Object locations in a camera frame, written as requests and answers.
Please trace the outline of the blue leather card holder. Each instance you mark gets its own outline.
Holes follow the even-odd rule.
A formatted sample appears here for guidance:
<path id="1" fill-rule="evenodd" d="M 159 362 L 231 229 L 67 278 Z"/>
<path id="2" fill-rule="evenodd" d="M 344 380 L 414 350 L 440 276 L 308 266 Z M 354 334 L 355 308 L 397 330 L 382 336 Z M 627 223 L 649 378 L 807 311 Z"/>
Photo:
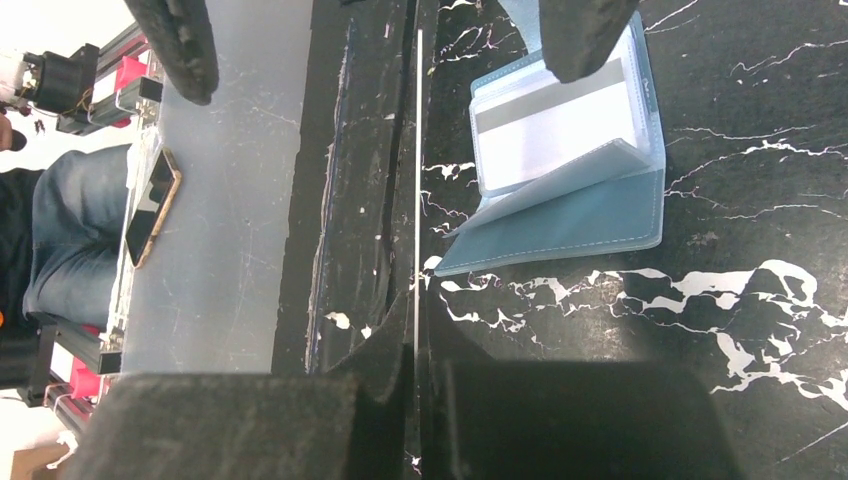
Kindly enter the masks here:
<path id="1" fill-rule="evenodd" d="M 597 72 L 563 83 L 543 58 L 538 13 L 506 9 L 533 49 L 471 83 L 481 200 L 436 274 L 657 246 L 666 152 L 640 15 Z"/>

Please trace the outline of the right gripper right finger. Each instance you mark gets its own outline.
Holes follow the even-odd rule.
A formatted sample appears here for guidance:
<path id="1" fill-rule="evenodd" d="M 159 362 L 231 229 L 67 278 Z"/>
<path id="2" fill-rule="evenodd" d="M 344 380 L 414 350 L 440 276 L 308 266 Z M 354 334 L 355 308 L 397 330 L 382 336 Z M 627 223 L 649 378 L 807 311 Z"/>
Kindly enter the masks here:
<path id="1" fill-rule="evenodd" d="M 738 479 L 689 370 L 646 361 L 495 359 L 418 303 L 426 479 Z"/>

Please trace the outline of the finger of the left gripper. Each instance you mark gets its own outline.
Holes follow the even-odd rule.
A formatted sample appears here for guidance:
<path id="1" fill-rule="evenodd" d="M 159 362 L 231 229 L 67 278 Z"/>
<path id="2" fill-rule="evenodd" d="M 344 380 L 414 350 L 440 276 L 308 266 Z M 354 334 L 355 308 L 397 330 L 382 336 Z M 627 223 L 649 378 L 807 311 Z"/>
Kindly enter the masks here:
<path id="1" fill-rule="evenodd" d="M 562 83 L 585 78 L 607 61 L 638 0 L 539 0 L 541 51 Z"/>
<path id="2" fill-rule="evenodd" d="M 218 56 L 204 0 L 126 0 L 166 76 L 187 101 L 206 106 L 219 85 Z"/>

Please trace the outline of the white credit card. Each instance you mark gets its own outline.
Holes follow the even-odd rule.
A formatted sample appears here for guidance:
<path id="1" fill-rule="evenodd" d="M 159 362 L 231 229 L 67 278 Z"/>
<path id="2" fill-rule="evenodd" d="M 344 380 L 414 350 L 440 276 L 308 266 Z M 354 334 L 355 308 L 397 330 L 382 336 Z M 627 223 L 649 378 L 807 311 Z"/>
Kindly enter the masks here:
<path id="1" fill-rule="evenodd" d="M 415 62 L 415 189 L 414 189 L 414 286 L 413 286 L 413 355 L 417 362 L 420 350 L 420 300 L 421 300 L 421 183 L 422 183 L 422 116 L 423 116 L 423 29 L 417 30 Z"/>

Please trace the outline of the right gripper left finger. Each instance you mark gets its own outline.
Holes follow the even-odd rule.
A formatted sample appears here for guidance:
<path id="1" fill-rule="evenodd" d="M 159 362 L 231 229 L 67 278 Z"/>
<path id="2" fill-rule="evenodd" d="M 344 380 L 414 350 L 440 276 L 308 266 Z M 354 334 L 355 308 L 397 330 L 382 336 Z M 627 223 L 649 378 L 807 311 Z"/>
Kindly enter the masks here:
<path id="1" fill-rule="evenodd" d="M 398 479 L 408 295 L 320 375 L 138 374 L 96 408 L 67 479 Z"/>

